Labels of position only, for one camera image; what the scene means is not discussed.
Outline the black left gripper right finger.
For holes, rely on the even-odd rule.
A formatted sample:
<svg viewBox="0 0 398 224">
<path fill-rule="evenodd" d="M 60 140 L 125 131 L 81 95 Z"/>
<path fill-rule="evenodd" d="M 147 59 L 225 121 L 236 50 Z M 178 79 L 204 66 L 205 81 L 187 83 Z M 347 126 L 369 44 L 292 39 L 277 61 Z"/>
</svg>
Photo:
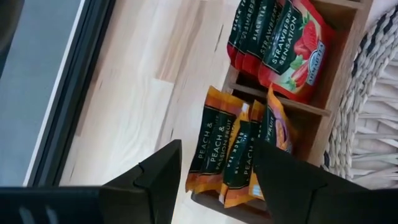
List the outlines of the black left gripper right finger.
<svg viewBox="0 0 398 224">
<path fill-rule="evenodd" d="M 275 224 L 360 224 L 373 219 L 370 191 L 270 143 L 254 143 L 254 171 Z"/>
</svg>

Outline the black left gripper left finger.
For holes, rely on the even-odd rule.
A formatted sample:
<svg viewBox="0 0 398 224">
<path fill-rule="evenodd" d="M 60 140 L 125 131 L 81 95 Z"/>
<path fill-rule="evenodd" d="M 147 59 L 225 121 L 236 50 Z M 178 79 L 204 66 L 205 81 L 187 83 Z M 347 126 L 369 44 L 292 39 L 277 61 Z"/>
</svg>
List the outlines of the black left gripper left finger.
<svg viewBox="0 0 398 224">
<path fill-rule="evenodd" d="M 104 224 L 171 224 L 182 170 L 182 142 L 175 139 L 103 185 Z"/>
</svg>

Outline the orange tea bag packet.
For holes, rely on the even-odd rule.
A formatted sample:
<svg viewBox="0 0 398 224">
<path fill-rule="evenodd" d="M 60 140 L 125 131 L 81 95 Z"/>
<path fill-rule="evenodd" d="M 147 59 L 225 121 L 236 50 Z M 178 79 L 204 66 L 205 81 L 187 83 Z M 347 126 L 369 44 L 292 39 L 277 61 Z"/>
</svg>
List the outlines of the orange tea bag packet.
<svg viewBox="0 0 398 224">
<path fill-rule="evenodd" d="M 248 143 L 250 135 L 250 120 L 248 112 L 241 112 L 239 118 L 236 120 L 234 132 L 231 134 L 233 143 L 229 150 L 228 158 L 223 172 L 223 183 L 221 185 L 219 201 L 227 206 L 228 190 L 237 178 L 239 170 L 239 162 L 243 151 Z"/>
<path fill-rule="evenodd" d="M 195 149 L 186 183 L 185 191 L 189 192 L 195 188 L 196 179 L 200 173 L 201 166 L 206 156 L 207 145 L 213 131 L 217 116 L 220 112 L 221 92 L 215 87 L 210 86 L 206 94 L 203 113 L 201 119 L 200 131 L 198 134 L 198 142 Z"/>
<path fill-rule="evenodd" d="M 244 105 L 242 99 L 228 93 L 222 94 L 218 119 L 211 132 L 205 158 L 195 181 L 196 194 L 221 189 L 224 168 L 233 144 L 232 137 L 238 129 L 238 119 Z"/>
<path fill-rule="evenodd" d="M 268 142 L 289 154 L 293 151 L 293 137 L 295 130 L 288 119 L 284 107 L 275 96 L 272 85 L 267 92 L 267 103 L 261 113 L 262 119 L 259 127 L 258 140 Z"/>
<path fill-rule="evenodd" d="M 228 190 L 227 206 L 224 206 L 224 208 L 235 207 L 255 198 L 260 200 L 264 198 L 257 177 L 253 172 L 254 140 L 259 134 L 259 127 L 262 119 L 261 113 L 264 111 L 264 107 L 265 106 L 261 102 L 256 100 L 252 105 L 245 103 L 242 109 L 242 112 L 248 112 L 251 130 L 248 143 L 246 144 L 239 162 L 239 170 L 236 173 L 237 178 Z"/>
</svg>

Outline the round woven placemat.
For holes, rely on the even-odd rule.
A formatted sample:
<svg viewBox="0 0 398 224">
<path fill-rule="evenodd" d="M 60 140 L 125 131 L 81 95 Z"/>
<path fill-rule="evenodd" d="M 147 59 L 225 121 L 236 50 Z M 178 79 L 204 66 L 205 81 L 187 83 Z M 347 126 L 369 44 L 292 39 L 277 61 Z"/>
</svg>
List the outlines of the round woven placemat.
<svg viewBox="0 0 398 224">
<path fill-rule="evenodd" d="M 361 40 L 322 168 L 368 189 L 398 189 L 398 3 Z"/>
</svg>

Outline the wooden three-compartment box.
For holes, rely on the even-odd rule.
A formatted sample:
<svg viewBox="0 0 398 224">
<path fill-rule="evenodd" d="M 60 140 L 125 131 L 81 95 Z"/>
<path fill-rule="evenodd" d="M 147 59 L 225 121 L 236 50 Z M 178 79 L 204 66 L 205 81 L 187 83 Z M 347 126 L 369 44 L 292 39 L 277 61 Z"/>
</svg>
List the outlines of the wooden three-compartment box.
<svg viewBox="0 0 398 224">
<path fill-rule="evenodd" d="M 359 46 L 364 26 L 373 0 L 311 0 L 324 20 L 336 33 L 331 41 L 326 60 L 321 69 L 316 91 L 309 103 L 299 103 L 279 98 L 298 129 L 299 140 L 295 157 L 315 166 L 323 162 L 331 129 L 338 114 L 356 48 Z M 229 67 L 222 91 L 243 97 L 246 101 L 265 99 L 266 91 L 250 78 L 243 78 L 233 67 Z M 235 218 L 244 223 L 272 224 L 265 202 L 254 200 L 247 204 L 224 209 L 215 191 L 192 194 L 191 199 L 212 212 Z"/>
</svg>

